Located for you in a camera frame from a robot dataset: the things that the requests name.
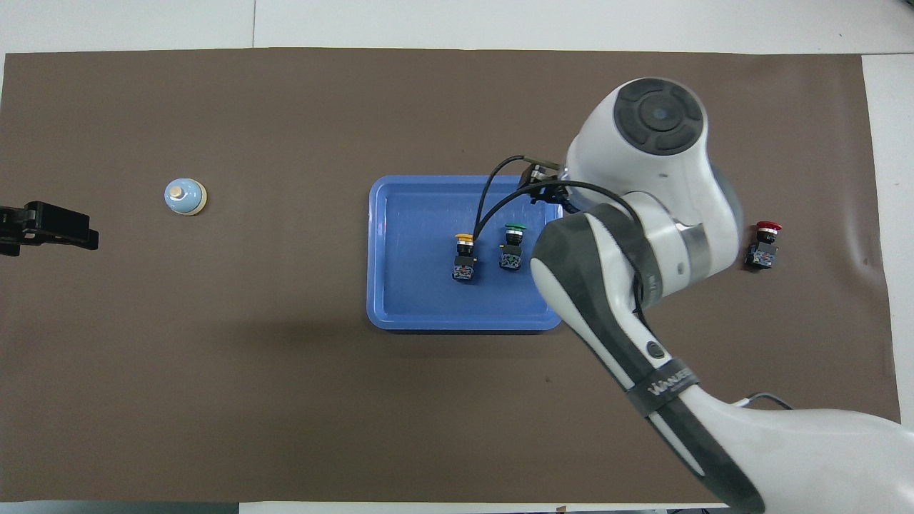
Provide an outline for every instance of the black strap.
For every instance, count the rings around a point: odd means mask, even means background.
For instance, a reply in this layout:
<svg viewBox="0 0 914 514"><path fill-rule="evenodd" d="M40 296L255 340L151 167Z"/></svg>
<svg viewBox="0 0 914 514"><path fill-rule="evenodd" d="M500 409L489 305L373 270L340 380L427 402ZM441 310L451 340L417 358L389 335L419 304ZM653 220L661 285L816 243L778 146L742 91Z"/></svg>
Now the black strap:
<svg viewBox="0 0 914 514"><path fill-rule="evenodd" d="M638 413L646 418L697 383L698 377L682 360L671 359L627 390L625 395Z"/></svg>

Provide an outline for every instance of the blue tray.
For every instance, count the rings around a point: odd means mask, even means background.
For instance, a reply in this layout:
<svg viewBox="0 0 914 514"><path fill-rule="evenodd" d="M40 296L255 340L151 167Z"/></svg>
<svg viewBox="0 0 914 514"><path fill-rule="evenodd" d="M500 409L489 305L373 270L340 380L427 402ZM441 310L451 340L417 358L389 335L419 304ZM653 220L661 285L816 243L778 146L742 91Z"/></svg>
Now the blue tray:
<svg viewBox="0 0 914 514"><path fill-rule="evenodd" d="M517 188L518 177L496 177L483 214ZM380 178L368 200L367 312L386 330L549 330L558 315L530 276L529 255L561 207L523 196L504 206L476 242L472 281L451 278L457 239L473 231L485 177ZM521 269L498 267L505 223L527 226Z"/></svg>

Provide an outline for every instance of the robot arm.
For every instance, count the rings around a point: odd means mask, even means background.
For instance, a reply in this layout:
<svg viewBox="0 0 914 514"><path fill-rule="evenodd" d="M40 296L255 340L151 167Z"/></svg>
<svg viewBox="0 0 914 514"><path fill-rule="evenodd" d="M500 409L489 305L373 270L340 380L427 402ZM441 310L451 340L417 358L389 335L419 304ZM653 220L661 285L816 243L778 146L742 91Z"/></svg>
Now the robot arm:
<svg viewBox="0 0 914 514"><path fill-rule="evenodd" d="M580 212L550 222L533 250L537 288L706 487L746 512L914 511L914 434L857 412L721 402L635 314L739 251L739 202L708 162L694 94L623 84L584 123L562 178L616 191L632 213L571 191Z"/></svg>

